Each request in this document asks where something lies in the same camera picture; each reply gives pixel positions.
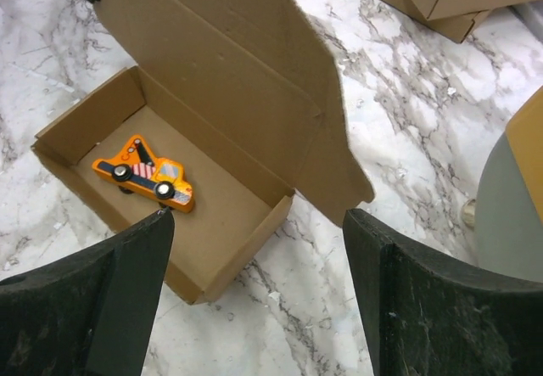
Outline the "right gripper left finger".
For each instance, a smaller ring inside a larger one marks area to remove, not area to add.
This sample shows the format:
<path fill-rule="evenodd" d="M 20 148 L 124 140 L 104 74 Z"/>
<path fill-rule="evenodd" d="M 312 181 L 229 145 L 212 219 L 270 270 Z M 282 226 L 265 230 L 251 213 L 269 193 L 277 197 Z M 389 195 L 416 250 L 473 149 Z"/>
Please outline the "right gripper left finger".
<path fill-rule="evenodd" d="M 162 209 L 1 282 L 3 375 L 139 375 L 171 252 Z"/>

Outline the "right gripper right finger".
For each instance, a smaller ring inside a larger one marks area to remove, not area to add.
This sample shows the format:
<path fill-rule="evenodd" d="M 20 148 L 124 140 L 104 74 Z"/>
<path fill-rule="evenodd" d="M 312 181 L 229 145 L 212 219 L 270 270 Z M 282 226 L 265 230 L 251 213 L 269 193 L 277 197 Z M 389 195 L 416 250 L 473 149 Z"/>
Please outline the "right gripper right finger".
<path fill-rule="evenodd" d="M 419 243 L 360 209 L 346 254 L 376 375 L 539 375 L 542 286 Z"/>

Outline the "small orange toy car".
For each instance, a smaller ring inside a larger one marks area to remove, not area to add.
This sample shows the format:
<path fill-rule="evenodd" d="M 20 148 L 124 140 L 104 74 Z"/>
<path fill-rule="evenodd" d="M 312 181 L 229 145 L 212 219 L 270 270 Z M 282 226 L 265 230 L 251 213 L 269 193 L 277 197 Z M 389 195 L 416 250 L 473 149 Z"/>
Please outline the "small orange toy car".
<path fill-rule="evenodd" d="M 193 187 L 186 180 L 184 166 L 155 155 L 140 134 L 130 137 L 114 157 L 96 159 L 92 169 L 125 194 L 139 194 L 183 213 L 194 207 Z"/>

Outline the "brown cardboard box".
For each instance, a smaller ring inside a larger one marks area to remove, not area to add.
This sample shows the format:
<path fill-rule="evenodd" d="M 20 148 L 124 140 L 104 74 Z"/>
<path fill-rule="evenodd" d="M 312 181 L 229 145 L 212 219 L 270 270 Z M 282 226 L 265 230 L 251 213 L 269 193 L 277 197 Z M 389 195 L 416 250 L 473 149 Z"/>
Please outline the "brown cardboard box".
<path fill-rule="evenodd" d="M 135 65 L 37 134 L 34 153 L 114 231 L 158 202 L 123 194 L 92 163 L 135 134 L 184 166 L 168 286 L 217 300 L 283 224 L 295 193 L 331 222 L 374 197 L 350 151 L 335 60 L 294 0 L 99 0 Z"/>

